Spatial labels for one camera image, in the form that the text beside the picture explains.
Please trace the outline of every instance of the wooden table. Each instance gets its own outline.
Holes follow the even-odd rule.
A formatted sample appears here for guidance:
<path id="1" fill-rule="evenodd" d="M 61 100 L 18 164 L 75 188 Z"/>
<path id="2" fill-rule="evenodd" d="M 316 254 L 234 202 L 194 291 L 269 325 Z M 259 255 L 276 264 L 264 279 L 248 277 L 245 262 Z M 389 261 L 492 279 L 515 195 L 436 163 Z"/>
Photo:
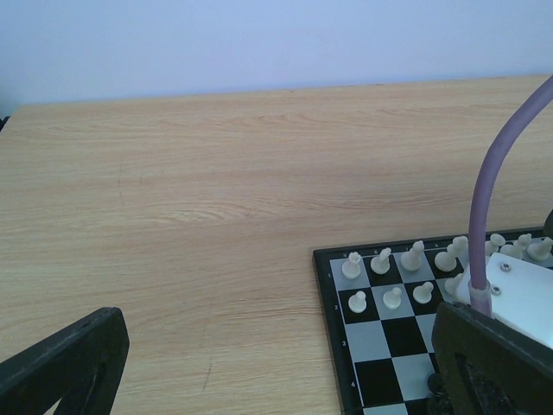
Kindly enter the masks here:
<path id="1" fill-rule="evenodd" d="M 467 231 L 488 145 L 546 78 L 26 106 L 0 135 L 0 360 L 102 306 L 114 414 L 330 414 L 318 247 Z M 551 208 L 553 108 L 490 229 Z"/>

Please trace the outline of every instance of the chess piece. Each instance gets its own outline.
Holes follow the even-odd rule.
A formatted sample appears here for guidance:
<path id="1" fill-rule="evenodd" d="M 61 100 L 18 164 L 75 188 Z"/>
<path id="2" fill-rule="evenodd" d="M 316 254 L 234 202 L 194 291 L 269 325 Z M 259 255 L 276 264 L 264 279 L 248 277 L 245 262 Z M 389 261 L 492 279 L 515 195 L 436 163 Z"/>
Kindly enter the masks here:
<path id="1" fill-rule="evenodd" d="M 551 252 L 553 239 L 545 238 L 541 242 L 528 246 L 528 256 L 535 261 L 545 261 Z"/>
<path id="2" fill-rule="evenodd" d="M 493 253 L 499 252 L 501 246 L 505 244 L 505 238 L 498 233 L 492 233 L 490 240 L 486 241 L 486 256 L 491 257 Z"/>
<path id="3" fill-rule="evenodd" d="M 347 261 L 342 264 L 342 274 L 348 279 L 354 279 L 361 273 L 361 256 L 352 252 L 347 257 Z"/>
<path id="4" fill-rule="evenodd" d="M 390 270 L 390 255 L 391 249 L 385 248 L 380 254 L 371 259 L 371 269 L 373 272 L 383 275 Z"/>
<path id="5" fill-rule="evenodd" d="M 394 310 L 401 304 L 401 289 L 395 287 L 384 293 L 382 302 L 390 310 Z"/>
<path id="6" fill-rule="evenodd" d="M 418 287 L 415 287 L 413 290 L 413 298 L 415 298 L 415 301 L 417 301 L 420 304 L 426 304 L 429 303 L 432 299 L 432 290 L 434 289 L 434 285 L 430 283 L 430 281 L 427 281 L 423 285 L 419 285 Z"/>
<path id="7" fill-rule="evenodd" d="M 505 244 L 501 246 L 501 249 L 499 249 L 500 253 L 503 253 L 504 255 L 508 255 L 510 257 L 516 258 L 516 259 L 522 259 L 523 258 L 523 252 L 524 251 L 524 245 L 519 243 L 517 240 L 514 241 L 514 243 L 511 244 Z"/>
<path id="8" fill-rule="evenodd" d="M 446 279 L 446 282 L 443 285 L 443 288 L 446 289 L 446 292 L 450 295 L 455 297 L 455 291 L 457 290 L 457 287 L 459 286 L 459 283 L 463 279 L 463 273 L 460 272 L 456 275 L 455 278 L 448 278 Z"/>
<path id="9" fill-rule="evenodd" d="M 526 250 L 532 242 L 532 234 L 525 233 L 524 235 L 520 235 L 517 239 L 517 242 L 523 247 L 523 251 Z"/>
<path id="10" fill-rule="evenodd" d="M 363 291 L 357 291 L 347 301 L 349 309 L 354 313 L 362 313 L 366 309 L 366 295 Z"/>
<path id="11" fill-rule="evenodd" d="M 439 252 L 434 258 L 434 264 L 438 270 L 451 272 L 457 266 L 457 257 L 468 248 L 468 238 L 458 236 L 448 245 L 446 252 Z"/>
<path id="12" fill-rule="evenodd" d="M 411 272 L 418 270 L 423 265 L 423 262 L 421 260 L 423 251 L 424 251 L 424 242 L 422 242 L 421 240 L 418 240 L 413 244 L 413 246 L 411 247 L 411 249 L 409 249 L 408 252 L 404 252 L 401 254 L 401 257 L 399 259 L 401 266 L 405 270 L 411 271 Z"/>

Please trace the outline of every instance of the black bracket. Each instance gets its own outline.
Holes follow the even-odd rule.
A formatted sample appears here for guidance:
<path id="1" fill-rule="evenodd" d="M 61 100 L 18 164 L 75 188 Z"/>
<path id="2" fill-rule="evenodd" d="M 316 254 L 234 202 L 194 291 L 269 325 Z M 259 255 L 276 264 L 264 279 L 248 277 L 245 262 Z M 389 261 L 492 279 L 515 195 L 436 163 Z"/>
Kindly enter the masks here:
<path id="1" fill-rule="evenodd" d="M 432 343 L 454 412 L 551 414 L 553 350 L 460 303 L 441 303 Z"/>
<path id="2" fill-rule="evenodd" d="M 545 225 L 543 225 L 543 233 L 545 236 L 549 236 L 553 239 L 553 210 L 550 212 L 550 215 L 545 220 Z"/>
<path id="3" fill-rule="evenodd" d="M 108 415 L 128 353 L 121 310 L 96 310 L 0 363 L 0 414 Z"/>

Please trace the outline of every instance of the black square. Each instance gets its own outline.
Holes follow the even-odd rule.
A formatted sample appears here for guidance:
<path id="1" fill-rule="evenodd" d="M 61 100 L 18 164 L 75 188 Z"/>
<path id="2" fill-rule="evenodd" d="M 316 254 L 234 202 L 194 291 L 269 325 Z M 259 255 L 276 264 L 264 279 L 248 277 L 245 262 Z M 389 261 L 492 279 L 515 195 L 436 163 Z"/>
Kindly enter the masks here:
<path id="1" fill-rule="evenodd" d="M 409 415 L 428 415 L 428 404 L 428 399 L 418 399 L 405 402 L 405 407 Z"/>
<path id="2" fill-rule="evenodd" d="M 391 357 L 428 353 L 415 317 L 381 321 Z"/>
<path id="3" fill-rule="evenodd" d="M 365 406 L 381 406 L 403 402 L 396 371 L 391 359 L 355 363 L 359 389 Z"/>
<path id="4" fill-rule="evenodd" d="M 444 271 L 441 271 L 438 269 L 437 266 L 435 266 L 434 264 L 434 258 L 435 256 L 439 253 L 439 252 L 446 252 L 447 250 L 445 249 L 435 249 L 435 250 L 431 250 L 431 251 L 425 251 L 424 254 L 426 255 L 426 259 L 429 261 L 429 264 L 430 264 L 430 268 L 432 269 L 432 272 L 434 273 L 434 276 L 436 278 L 453 278 L 453 277 L 456 277 L 457 274 L 459 274 L 460 272 L 464 272 L 463 270 L 463 267 L 461 265 L 461 262 L 460 260 L 457 258 L 456 261 L 457 261 L 457 266 L 455 267 L 454 270 L 452 270 L 451 272 L 444 272 Z"/>
<path id="5" fill-rule="evenodd" d="M 377 274 L 371 268 L 371 261 L 374 257 L 363 258 L 365 263 L 366 273 L 371 282 L 371 287 L 378 287 L 380 285 L 401 284 L 401 275 L 397 268 L 396 260 L 393 255 L 390 255 L 390 270 L 384 275 Z"/>
<path id="6" fill-rule="evenodd" d="M 349 309 L 347 302 L 351 296 L 354 296 L 357 291 L 363 291 L 365 293 L 366 309 L 362 313 L 354 313 Z M 378 320 L 377 305 L 374 302 L 374 296 L 371 293 L 371 289 L 360 290 L 344 290 L 340 291 L 340 304 L 342 306 L 342 314 L 344 315 L 344 322 L 346 324 L 352 324 L 354 322 L 375 322 Z"/>
<path id="7" fill-rule="evenodd" d="M 413 297 L 413 290 L 417 286 L 422 285 L 425 282 L 426 281 L 419 281 L 416 283 L 405 284 L 407 296 L 409 297 L 409 301 L 411 301 L 411 307 L 413 308 L 413 312 L 416 316 L 421 316 L 424 314 L 435 314 L 438 310 L 438 305 L 443 302 L 442 292 L 440 291 L 440 288 L 438 287 L 438 283 L 436 281 L 430 281 L 430 283 L 434 285 L 434 289 L 432 290 L 432 298 L 428 303 L 420 304 L 415 301 L 415 298 Z"/>
<path id="8" fill-rule="evenodd" d="M 434 367 L 434 372 L 437 374 L 440 373 L 440 367 L 438 366 L 438 360 L 435 357 L 435 353 L 429 353 L 430 360 L 432 361 L 432 366 Z"/>

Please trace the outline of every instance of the purple cable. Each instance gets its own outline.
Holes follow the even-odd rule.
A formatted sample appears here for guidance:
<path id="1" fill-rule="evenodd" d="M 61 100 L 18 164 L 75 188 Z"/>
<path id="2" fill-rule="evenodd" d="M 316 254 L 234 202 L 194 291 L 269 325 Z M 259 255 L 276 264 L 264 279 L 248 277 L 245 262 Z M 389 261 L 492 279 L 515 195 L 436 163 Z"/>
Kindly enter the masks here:
<path id="1" fill-rule="evenodd" d="M 468 253 L 472 289 L 471 306 L 484 314 L 492 315 L 492 299 L 486 278 L 486 223 L 492 199 L 493 185 L 501 165 L 529 123 L 553 100 L 553 76 L 548 78 L 509 118 L 486 153 L 474 186 L 473 201 L 468 225 Z"/>

